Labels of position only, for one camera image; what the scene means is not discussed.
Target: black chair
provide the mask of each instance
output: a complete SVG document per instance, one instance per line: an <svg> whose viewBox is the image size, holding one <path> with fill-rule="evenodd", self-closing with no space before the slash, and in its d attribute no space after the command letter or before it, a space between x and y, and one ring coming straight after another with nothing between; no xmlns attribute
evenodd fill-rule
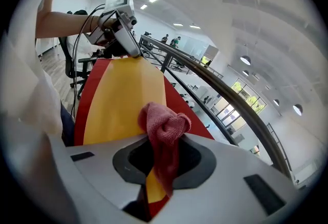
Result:
<svg viewBox="0 0 328 224"><path fill-rule="evenodd" d="M73 63L73 59L71 57L71 55L69 54L68 51L68 47L67 47L67 37L59 37L59 43L61 45L61 48L63 49L64 55L65 55L65 59L66 59L66 65L65 65L65 73L69 78L74 78L75 77L75 70L74 70L74 63ZM79 59L78 62L79 63L83 63L83 69L82 72L77 72L76 76L77 77L81 77L82 80L77 81L77 84L82 84L81 88L79 89L78 93L77 93L77 99L80 100L81 98L81 93L82 90L86 84L86 81L88 79L88 75L90 74L90 72L87 71L88 69L88 63L92 62L92 61L96 61L97 57L92 57L92 58L83 58L83 59Z"/></svg>

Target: black hair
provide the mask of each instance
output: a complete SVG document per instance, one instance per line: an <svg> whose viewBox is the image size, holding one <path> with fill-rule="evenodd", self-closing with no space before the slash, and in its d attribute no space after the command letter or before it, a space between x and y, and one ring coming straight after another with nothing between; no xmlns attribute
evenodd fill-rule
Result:
<svg viewBox="0 0 328 224"><path fill-rule="evenodd" d="M77 14L77 15L88 15L88 13L87 13L86 10L78 10L74 14Z"/></svg>

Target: red towel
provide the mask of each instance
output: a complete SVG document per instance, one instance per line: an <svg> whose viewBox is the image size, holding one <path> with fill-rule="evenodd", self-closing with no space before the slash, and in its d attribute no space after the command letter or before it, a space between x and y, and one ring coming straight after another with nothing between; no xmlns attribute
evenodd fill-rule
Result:
<svg viewBox="0 0 328 224"><path fill-rule="evenodd" d="M150 102L143 107L139 126L148 134L154 151L154 173L169 197L179 168L178 139L191 128L190 119L182 113Z"/></svg>

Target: cable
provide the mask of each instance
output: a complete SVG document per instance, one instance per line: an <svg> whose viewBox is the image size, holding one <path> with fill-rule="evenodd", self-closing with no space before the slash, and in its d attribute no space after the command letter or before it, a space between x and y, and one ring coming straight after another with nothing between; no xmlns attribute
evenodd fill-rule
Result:
<svg viewBox="0 0 328 224"><path fill-rule="evenodd" d="M74 77L73 77L73 83L74 83L74 102L73 102L73 106L72 106L72 110L71 110L71 117L72 115L74 116L75 119L75 103L76 103L76 98L77 98L77 83L76 83L76 78L77 78L77 71L76 71L76 55L77 55L77 48L78 48L78 42L80 40L81 34L83 29L85 28L89 18L97 11L97 10L101 10L104 9L104 7L99 8L100 6L103 6L105 4L101 4L98 5L87 17L87 19L85 20L84 24L82 25L80 32L75 40L74 46L73 46L73 52L72 52L72 60L73 60L73 66L74 66Z"/></svg>

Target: wooden floor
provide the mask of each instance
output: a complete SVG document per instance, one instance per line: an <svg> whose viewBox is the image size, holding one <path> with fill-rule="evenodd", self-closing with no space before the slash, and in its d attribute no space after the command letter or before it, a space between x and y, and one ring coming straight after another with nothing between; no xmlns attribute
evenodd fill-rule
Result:
<svg viewBox="0 0 328 224"><path fill-rule="evenodd" d="M57 55L57 48L51 49L42 56L41 66L50 75L55 89L60 95L60 99L64 107L71 112L74 102L74 91L70 87L73 79L68 78L65 74L65 59L62 54ZM75 104L75 112L77 111L78 100Z"/></svg>

